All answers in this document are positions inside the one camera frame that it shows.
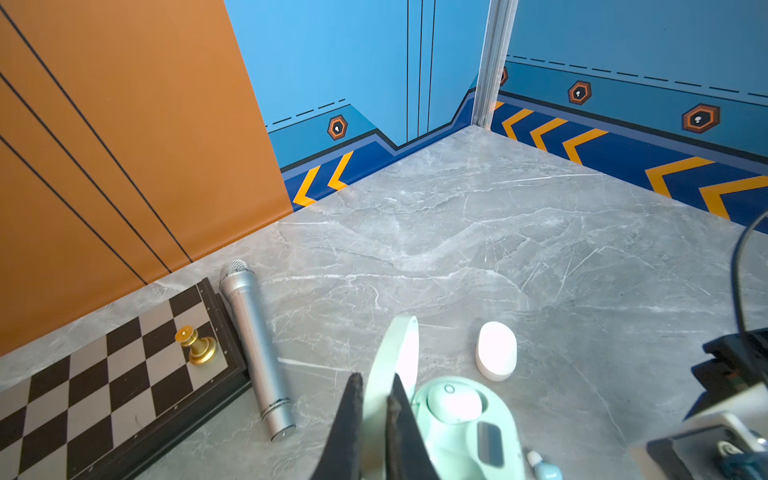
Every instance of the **marble tabletop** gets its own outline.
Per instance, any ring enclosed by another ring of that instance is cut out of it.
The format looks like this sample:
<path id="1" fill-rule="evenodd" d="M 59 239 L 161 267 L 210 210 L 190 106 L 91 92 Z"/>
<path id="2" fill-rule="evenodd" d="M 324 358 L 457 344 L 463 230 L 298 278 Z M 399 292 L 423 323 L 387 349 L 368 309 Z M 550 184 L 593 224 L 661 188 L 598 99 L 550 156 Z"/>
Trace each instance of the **marble tabletop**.
<path id="1" fill-rule="evenodd" d="M 701 345 L 734 330 L 730 251 L 742 227 L 469 127 L 0 359 L 8 388 L 243 258 L 296 400 L 270 444 L 252 391 L 139 478 L 309 478 L 350 372 L 367 375 L 399 313 L 419 318 L 419 384 L 478 380 L 521 442 L 569 480 L 640 478 L 627 446 L 680 422 L 702 391 Z M 743 258 L 768 318 L 768 236 Z M 481 325 L 518 339 L 500 383 L 475 367 Z"/>

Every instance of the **orange panel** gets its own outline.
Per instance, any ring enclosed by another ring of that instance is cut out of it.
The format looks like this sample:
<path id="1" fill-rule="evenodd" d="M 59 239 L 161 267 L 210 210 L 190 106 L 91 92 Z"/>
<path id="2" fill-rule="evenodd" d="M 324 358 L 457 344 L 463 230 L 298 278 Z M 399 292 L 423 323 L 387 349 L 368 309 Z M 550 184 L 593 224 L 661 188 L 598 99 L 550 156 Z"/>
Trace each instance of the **orange panel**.
<path id="1" fill-rule="evenodd" d="M 98 193 L 77 165 L 35 120 L 21 100 L 0 83 L 0 134 L 55 188 L 146 282 L 166 272 L 117 211 Z M 4 202 L 14 203 L 13 197 Z"/>
<path id="2" fill-rule="evenodd" d="M 3 2 L 181 246 L 291 212 L 224 3 Z"/>
<path id="3" fill-rule="evenodd" d="M 0 355 L 143 285 L 3 143 L 0 191 Z"/>
<path id="4" fill-rule="evenodd" d="M 142 242 L 151 249 L 150 254 L 164 264 L 166 273 L 188 264 L 161 220 L 3 16 L 0 45 L 4 48 L 0 56 L 2 74 L 141 235 Z"/>

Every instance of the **yellow arrow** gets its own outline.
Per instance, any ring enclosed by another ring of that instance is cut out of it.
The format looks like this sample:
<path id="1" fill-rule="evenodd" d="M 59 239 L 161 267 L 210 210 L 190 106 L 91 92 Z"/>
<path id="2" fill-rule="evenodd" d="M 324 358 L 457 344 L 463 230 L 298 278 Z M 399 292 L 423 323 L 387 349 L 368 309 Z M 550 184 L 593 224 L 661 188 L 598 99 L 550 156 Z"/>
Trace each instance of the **yellow arrow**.
<path id="1" fill-rule="evenodd" d="M 555 118 L 554 120 L 550 120 L 542 126 L 533 129 L 531 131 L 531 138 L 533 138 L 533 143 L 536 144 L 536 147 L 538 147 L 539 150 L 547 151 L 547 146 L 544 145 L 544 141 L 541 139 L 541 136 L 548 131 L 553 131 L 555 128 L 562 124 L 566 124 L 567 122 L 567 120 L 563 120 L 562 118 Z"/>
<path id="2" fill-rule="evenodd" d="M 710 212 L 718 217 L 730 220 L 730 215 L 725 209 L 725 205 L 723 205 L 723 198 L 721 195 L 763 187 L 768 187 L 768 177 L 760 176 L 726 182 L 724 184 L 710 185 L 709 187 L 701 187 L 699 192 L 701 192 L 701 197 L 704 199 L 704 203 L 707 204 L 707 209 L 709 209 Z"/>
<path id="3" fill-rule="evenodd" d="M 316 202 L 316 200 L 309 198 L 306 195 L 306 192 L 312 187 L 312 182 L 314 182 L 318 170 L 320 170 L 320 167 L 314 167 L 312 170 L 306 172 L 306 177 L 304 177 L 304 181 L 301 182 L 301 187 L 299 187 L 299 191 L 296 192 L 296 197 L 293 199 L 295 204 L 301 205 L 302 207 L 308 207 Z"/>
<path id="4" fill-rule="evenodd" d="M 659 165 L 658 167 L 649 168 L 645 171 L 645 174 L 648 176 L 648 180 L 650 181 L 650 185 L 654 189 L 654 192 L 659 195 L 672 198 L 669 188 L 667 188 L 667 183 L 664 181 L 664 175 L 676 174 L 677 172 L 703 167 L 704 165 L 713 163 L 713 161 L 709 161 L 701 157 L 691 157 L 672 162 L 671 164 Z"/>
<path id="5" fill-rule="evenodd" d="M 510 137 L 512 140 L 517 140 L 518 138 L 515 136 L 515 131 L 512 130 L 512 125 L 518 123 L 520 120 L 522 120 L 523 118 L 526 118 L 528 115 L 532 113 L 533 113 L 533 110 L 528 110 L 527 108 L 523 108 L 518 113 L 504 120 L 502 122 L 502 126 L 504 127 L 504 131 L 507 132 L 507 137 Z"/>
<path id="6" fill-rule="evenodd" d="M 330 182 L 328 182 L 328 186 L 331 187 L 334 190 L 342 190 L 343 188 L 347 188 L 347 184 L 339 180 L 341 178 L 341 174 L 344 173 L 344 169 L 346 168 L 346 165 L 349 163 L 349 159 L 352 158 L 352 154 L 355 151 L 351 151 L 348 154 L 344 154 L 343 157 L 341 157 L 341 161 L 338 165 L 336 165 L 336 169 L 333 171 L 333 176 L 331 176 Z"/>
<path id="7" fill-rule="evenodd" d="M 568 154 L 568 158 L 570 158 L 572 162 L 582 165 L 581 158 L 578 156 L 576 147 L 578 147 L 581 144 L 586 144 L 588 141 L 594 140 L 597 137 L 602 137 L 606 133 L 608 132 L 606 132 L 605 130 L 593 128 L 592 130 L 585 132 L 577 137 L 573 137 L 570 140 L 566 140 L 563 142 L 565 153 Z"/>

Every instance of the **gray device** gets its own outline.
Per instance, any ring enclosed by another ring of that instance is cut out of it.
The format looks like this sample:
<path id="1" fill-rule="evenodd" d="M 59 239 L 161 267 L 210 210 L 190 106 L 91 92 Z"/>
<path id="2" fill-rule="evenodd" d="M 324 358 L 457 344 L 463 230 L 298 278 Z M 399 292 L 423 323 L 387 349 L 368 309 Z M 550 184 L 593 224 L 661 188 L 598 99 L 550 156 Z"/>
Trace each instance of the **gray device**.
<path id="1" fill-rule="evenodd" d="M 272 441 L 282 440 L 296 430 L 296 423 L 270 330 L 258 307 L 256 275 L 244 261 L 231 260 L 221 270 L 220 289 L 232 306 L 261 419 Z"/>

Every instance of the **white chessboard square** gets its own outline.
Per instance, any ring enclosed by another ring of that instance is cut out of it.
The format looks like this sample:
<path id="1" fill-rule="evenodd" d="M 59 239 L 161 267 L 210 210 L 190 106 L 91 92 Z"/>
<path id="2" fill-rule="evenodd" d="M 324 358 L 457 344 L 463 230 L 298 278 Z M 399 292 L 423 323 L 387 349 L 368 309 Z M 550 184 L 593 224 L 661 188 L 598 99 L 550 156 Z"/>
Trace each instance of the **white chessboard square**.
<path id="1" fill-rule="evenodd" d="M 208 310 L 206 310 L 204 302 L 200 302 L 192 308 L 179 313 L 179 315 L 174 318 L 176 331 L 179 331 L 187 325 L 192 325 L 192 328 L 195 329 L 200 328 L 205 325 L 206 322 L 210 322 L 210 317 L 208 316 Z"/>
<path id="2" fill-rule="evenodd" d="M 112 445 L 117 448 L 157 416 L 154 413 L 152 391 L 144 390 L 128 403 L 112 412 Z"/>
<path id="3" fill-rule="evenodd" d="M 207 382 L 213 380 L 216 375 L 222 373 L 227 369 L 227 358 L 224 356 L 224 352 L 221 351 L 221 345 L 218 345 L 219 351 L 216 352 L 216 356 L 213 360 L 203 365 L 187 364 L 187 370 L 189 371 L 190 381 L 192 382 L 192 390 L 197 390 Z"/>
<path id="4" fill-rule="evenodd" d="M 152 310 L 142 313 L 139 315 L 141 335 L 147 335 L 152 330 L 173 318 L 174 314 L 170 311 L 170 302 L 163 302 Z"/>
<path id="5" fill-rule="evenodd" d="M 30 383 L 31 377 L 22 380 L 4 392 L 0 392 L 0 420 L 27 405 Z"/>
<path id="6" fill-rule="evenodd" d="M 18 475 L 22 461 L 22 441 L 17 440 L 0 451 L 0 480 L 12 480 Z"/>
<path id="7" fill-rule="evenodd" d="M 105 358 L 107 358 L 107 337 L 102 336 L 69 356 L 69 378 L 83 373 Z"/>
<path id="8" fill-rule="evenodd" d="M 109 385 L 101 387 L 89 396 L 69 407 L 67 412 L 67 442 L 85 432 L 109 416 Z"/>
<path id="9" fill-rule="evenodd" d="M 187 360 L 184 358 L 184 351 L 181 345 L 174 342 L 155 353 L 147 359 L 147 374 L 149 375 L 149 384 L 155 385 L 171 373 L 184 366 Z"/>
<path id="10" fill-rule="evenodd" d="M 24 470 L 18 480 L 66 480 L 67 478 L 67 446 L 63 445 L 54 450 L 49 456 Z"/>
<path id="11" fill-rule="evenodd" d="M 32 400 L 27 405 L 26 418 L 24 420 L 24 435 L 29 435 L 37 428 L 43 426 L 69 406 L 69 380 L 43 396 Z"/>
<path id="12" fill-rule="evenodd" d="M 109 381 L 113 382 L 143 361 L 144 342 L 139 338 L 107 357 Z"/>

